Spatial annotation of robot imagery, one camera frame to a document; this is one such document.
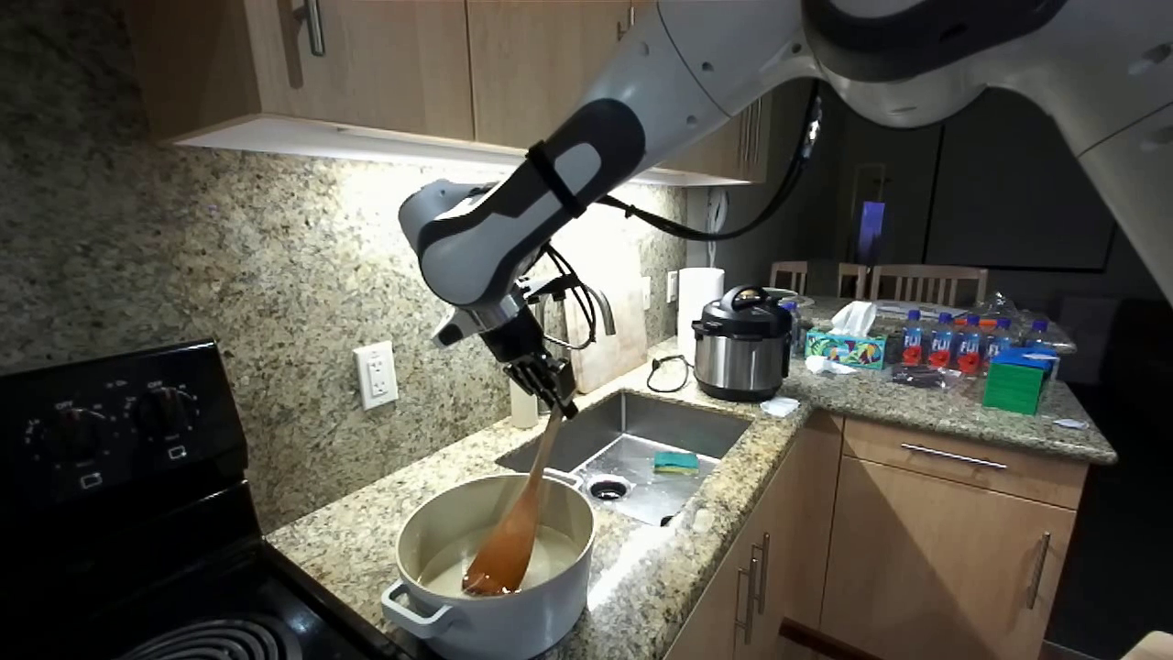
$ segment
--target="instant pot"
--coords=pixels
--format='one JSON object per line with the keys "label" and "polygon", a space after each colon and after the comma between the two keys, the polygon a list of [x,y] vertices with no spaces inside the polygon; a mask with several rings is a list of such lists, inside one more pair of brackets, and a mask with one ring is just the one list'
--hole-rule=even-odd
{"label": "instant pot", "polygon": [[784,294],[732,287],[692,321],[692,373],[717,401],[768,401],[789,379],[790,312]]}

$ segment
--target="granite countertop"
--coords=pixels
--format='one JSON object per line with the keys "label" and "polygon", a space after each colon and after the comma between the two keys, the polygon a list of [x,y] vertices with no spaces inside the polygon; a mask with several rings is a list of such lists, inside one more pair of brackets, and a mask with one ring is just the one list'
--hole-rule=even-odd
{"label": "granite countertop", "polygon": [[[617,389],[646,391],[646,369],[617,379],[590,401],[600,401]],[[964,389],[922,391],[894,386],[883,373],[822,379],[806,368],[790,368],[784,395],[798,401],[798,406],[784,418],[768,418],[756,403],[707,401],[697,391],[697,386],[666,395],[743,414],[750,426],[699,485],[674,523],[653,529],[597,505],[586,617],[551,657],[664,657],[707,574],[732,543],[739,518],[750,511],[767,489],[767,478],[784,459],[790,434],[815,406],[926,434],[972,436],[978,445],[989,441],[1024,450],[1044,450],[1074,461],[1113,461],[1112,445],[1059,382],[1047,386],[1044,414],[1037,418],[984,412],[975,391]],[[537,428],[498,422],[270,530],[266,538],[345,606],[353,606],[371,626],[388,629],[376,598],[397,578],[397,534],[405,518],[424,497],[453,485],[507,474],[495,467],[495,459],[535,434]]]}

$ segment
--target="wooden cabinet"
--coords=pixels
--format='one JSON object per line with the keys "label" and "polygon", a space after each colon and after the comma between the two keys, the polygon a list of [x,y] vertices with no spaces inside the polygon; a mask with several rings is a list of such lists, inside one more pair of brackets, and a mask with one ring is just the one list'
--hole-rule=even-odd
{"label": "wooden cabinet", "polygon": [[471,139],[460,0],[119,7],[162,139],[215,143],[224,123],[248,123],[248,134],[264,139],[284,129],[283,120]]}
{"label": "wooden cabinet", "polygon": [[670,660],[806,657],[782,620],[817,623],[840,469],[840,426],[815,414],[705,588]]}
{"label": "wooden cabinet", "polygon": [[848,422],[822,629],[875,657],[1041,653],[1083,467]]}
{"label": "wooden cabinet", "polygon": [[[628,0],[119,0],[156,139],[514,165],[586,94]],[[659,172],[767,180],[768,105]]]}

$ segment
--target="drawer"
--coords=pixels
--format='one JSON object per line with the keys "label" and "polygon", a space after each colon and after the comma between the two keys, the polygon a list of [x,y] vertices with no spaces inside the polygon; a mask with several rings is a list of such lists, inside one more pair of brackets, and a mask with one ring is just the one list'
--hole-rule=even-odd
{"label": "drawer", "polygon": [[1087,474],[1080,461],[860,418],[848,418],[848,459],[883,461],[1065,511],[1079,505]]}

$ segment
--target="upper cabinet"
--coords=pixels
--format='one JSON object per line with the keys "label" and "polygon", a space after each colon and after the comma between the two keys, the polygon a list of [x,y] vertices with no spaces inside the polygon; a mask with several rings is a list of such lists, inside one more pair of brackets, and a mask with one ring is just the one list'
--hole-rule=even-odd
{"label": "upper cabinet", "polygon": [[[150,129],[270,155],[518,162],[646,12],[620,0],[119,0]],[[664,162],[670,183],[767,180],[768,105]]]}

